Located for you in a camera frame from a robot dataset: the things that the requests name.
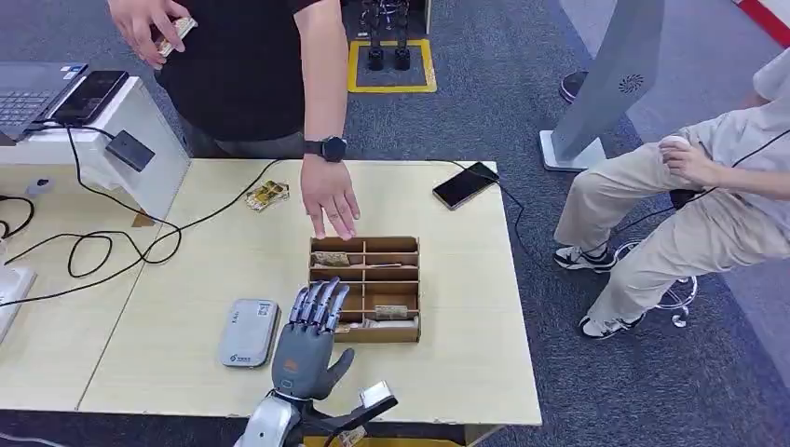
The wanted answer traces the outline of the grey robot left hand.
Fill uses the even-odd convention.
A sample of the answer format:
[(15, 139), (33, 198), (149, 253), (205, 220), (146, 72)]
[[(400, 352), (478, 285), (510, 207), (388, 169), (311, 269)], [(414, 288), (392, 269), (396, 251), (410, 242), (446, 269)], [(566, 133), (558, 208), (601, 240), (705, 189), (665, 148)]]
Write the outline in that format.
[(324, 400), (347, 373), (353, 349), (330, 360), (348, 292), (349, 286), (334, 277), (309, 283), (296, 294), (271, 364), (276, 393), (292, 400)]

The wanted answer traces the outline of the standing person's left hand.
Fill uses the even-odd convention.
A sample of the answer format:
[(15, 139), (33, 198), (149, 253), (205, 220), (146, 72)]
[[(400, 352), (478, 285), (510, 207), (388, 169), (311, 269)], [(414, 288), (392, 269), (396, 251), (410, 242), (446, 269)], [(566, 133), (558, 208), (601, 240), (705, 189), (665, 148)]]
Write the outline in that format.
[(303, 204), (316, 238), (325, 238), (328, 220), (344, 240), (356, 236), (361, 217), (350, 174), (344, 162), (329, 162), (318, 155), (304, 155), (300, 171)]

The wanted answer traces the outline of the seated person's hand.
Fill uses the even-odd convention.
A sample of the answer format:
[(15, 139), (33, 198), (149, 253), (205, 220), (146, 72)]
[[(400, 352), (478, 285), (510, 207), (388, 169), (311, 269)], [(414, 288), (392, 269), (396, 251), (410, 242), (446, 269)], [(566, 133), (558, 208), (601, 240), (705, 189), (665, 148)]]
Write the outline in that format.
[(664, 138), (659, 148), (662, 163), (673, 175), (699, 186), (719, 186), (721, 166), (702, 149), (678, 136)]

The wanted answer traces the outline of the standing person's right hand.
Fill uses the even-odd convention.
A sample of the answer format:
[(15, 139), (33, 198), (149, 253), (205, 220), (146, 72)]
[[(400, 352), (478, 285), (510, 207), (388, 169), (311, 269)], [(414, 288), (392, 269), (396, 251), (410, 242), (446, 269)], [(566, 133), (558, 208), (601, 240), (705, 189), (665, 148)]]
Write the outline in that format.
[(107, 6), (116, 28), (135, 54), (155, 70), (166, 63), (155, 45), (151, 26), (178, 52), (184, 52), (182, 38), (171, 18), (190, 18), (189, 10), (175, 1), (108, 0)]

